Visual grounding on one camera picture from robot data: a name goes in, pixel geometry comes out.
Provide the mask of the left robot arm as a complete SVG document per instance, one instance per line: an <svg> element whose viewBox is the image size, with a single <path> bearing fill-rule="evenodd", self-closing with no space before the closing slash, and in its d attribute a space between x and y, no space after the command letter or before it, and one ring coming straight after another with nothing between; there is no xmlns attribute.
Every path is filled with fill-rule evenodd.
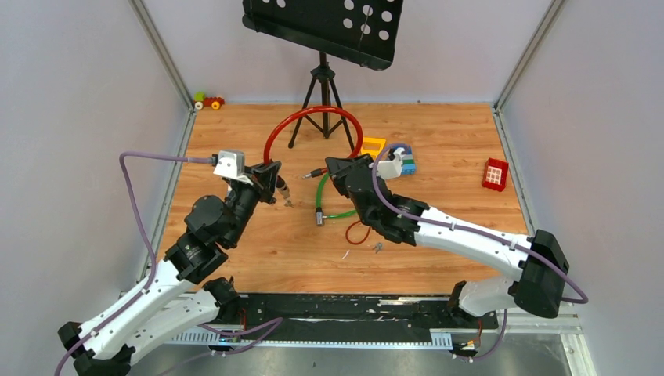
<svg viewBox="0 0 664 376"><path fill-rule="evenodd" d="M106 311L58 331L79 375L126 375L159 345L200 324L240 315L233 279L210 275L235 248L258 203L275 203L281 163L271 161L227 179L225 198L203 196L186 216L186 231L155 270Z"/></svg>

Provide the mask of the red padlock with thin cable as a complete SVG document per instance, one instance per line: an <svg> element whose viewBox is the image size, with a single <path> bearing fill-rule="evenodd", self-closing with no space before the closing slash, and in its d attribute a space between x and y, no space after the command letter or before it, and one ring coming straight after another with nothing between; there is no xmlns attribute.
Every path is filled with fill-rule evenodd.
<svg viewBox="0 0 664 376"><path fill-rule="evenodd" d="M370 236L371 228L364 225L360 220L351 223L345 231L345 239L350 245L365 243Z"/></svg>

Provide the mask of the green cable lock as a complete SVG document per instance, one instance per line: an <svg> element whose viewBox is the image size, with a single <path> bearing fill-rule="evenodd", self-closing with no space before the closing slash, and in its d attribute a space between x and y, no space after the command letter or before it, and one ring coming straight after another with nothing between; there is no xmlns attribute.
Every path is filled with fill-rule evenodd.
<svg viewBox="0 0 664 376"><path fill-rule="evenodd" d="M316 225L323 226L326 219L343 219L356 214L356 210L346 211L336 214L325 214L323 210L323 189L329 180L329 175L326 173L322 176L316 190Z"/></svg>

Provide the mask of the thick red cable lock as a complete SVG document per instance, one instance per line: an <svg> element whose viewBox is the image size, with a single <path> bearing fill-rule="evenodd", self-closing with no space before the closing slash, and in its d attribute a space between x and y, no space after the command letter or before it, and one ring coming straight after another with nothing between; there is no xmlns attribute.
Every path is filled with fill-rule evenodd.
<svg viewBox="0 0 664 376"><path fill-rule="evenodd" d="M359 123L358 119L353 114L349 113L347 110L342 109L340 107L334 107L330 105L319 105L314 107L306 107L305 109L298 110L293 114L284 118L281 122L279 122L275 126L275 128L269 133L268 138L265 141L265 145L263 147L263 154L262 154L263 162L261 163L261 165L268 165L272 161L274 161L273 158L271 157L271 150L278 135L291 123L296 122L297 120L301 120L302 118L306 118L311 114L337 114L343 119L349 121L351 123L351 126L355 129L357 137L357 140L351 143L352 149L349 154L349 157L359 156L360 148L363 142L363 128L362 125Z"/></svg>

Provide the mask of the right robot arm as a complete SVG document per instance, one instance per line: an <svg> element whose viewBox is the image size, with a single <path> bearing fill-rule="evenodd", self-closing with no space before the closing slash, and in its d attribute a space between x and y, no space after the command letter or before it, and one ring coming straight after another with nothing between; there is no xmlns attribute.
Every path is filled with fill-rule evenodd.
<svg viewBox="0 0 664 376"><path fill-rule="evenodd" d="M327 157L325 163L334 187L354 204L360 222L384 239L450 251L500 272L500 277L455 285L446 307L452 324L466 327L490 311L513 307L542 318L558 316L569 264L552 233L502 233L394 194L372 175L368 155Z"/></svg>

